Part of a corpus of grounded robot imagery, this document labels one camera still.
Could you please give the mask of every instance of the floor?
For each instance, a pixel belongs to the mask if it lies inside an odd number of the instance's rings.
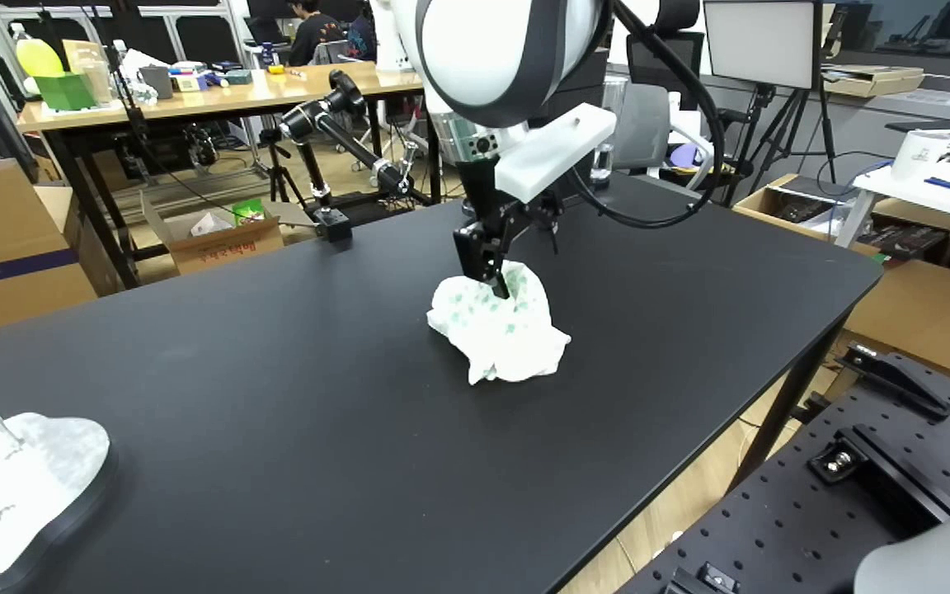
[[[369,172],[364,172],[351,155],[340,155],[334,144],[321,144],[318,157],[323,165],[325,182],[338,194],[345,191],[369,191]],[[286,161],[299,189],[310,189],[306,172],[295,161]],[[165,204],[165,215],[173,212],[192,212],[220,204],[236,194],[261,194],[265,182],[250,176],[250,155],[220,155],[218,176],[233,176],[233,182],[224,184],[201,184],[193,176],[165,177],[158,189],[153,189],[153,200]],[[445,194],[461,194],[455,177],[445,177]],[[155,231],[141,219],[141,191],[130,189],[123,191],[123,208],[134,228],[140,243],[153,243]],[[295,204],[275,204],[275,212],[291,220],[283,228],[286,240],[306,240],[310,220]],[[145,279],[165,279],[176,276],[173,259],[153,259],[141,265]],[[810,392],[829,392],[833,381],[833,371],[820,371],[810,382]],[[682,536],[698,516],[705,516],[723,495],[739,470],[742,452],[750,450],[770,403],[775,396],[775,387],[758,396],[739,421],[733,421],[667,491],[661,491],[583,572],[574,573],[574,580],[565,589],[565,594],[606,594],[625,589],[639,567],[647,567],[675,536]]]

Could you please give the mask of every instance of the crumpled white cloth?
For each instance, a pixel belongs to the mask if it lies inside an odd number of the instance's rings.
[[[504,260],[508,299],[472,276],[445,276],[431,296],[428,326],[469,356],[469,382],[559,372],[567,333],[550,326],[549,295],[542,276]]]

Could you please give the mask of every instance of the black tabletop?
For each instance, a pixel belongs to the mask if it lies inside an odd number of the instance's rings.
[[[37,590],[549,590],[876,276],[728,212],[647,235],[574,204],[561,254],[515,249],[574,336],[561,372],[472,391],[425,329],[460,220],[443,204],[2,329],[0,409],[99,419],[118,470]]]

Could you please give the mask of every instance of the white cloth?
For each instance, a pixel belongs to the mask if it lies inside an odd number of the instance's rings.
[[[472,276],[445,276],[431,296],[428,326],[469,356],[469,382],[523,382],[550,375],[572,343],[550,326],[537,275],[518,260],[500,266],[508,299]]]

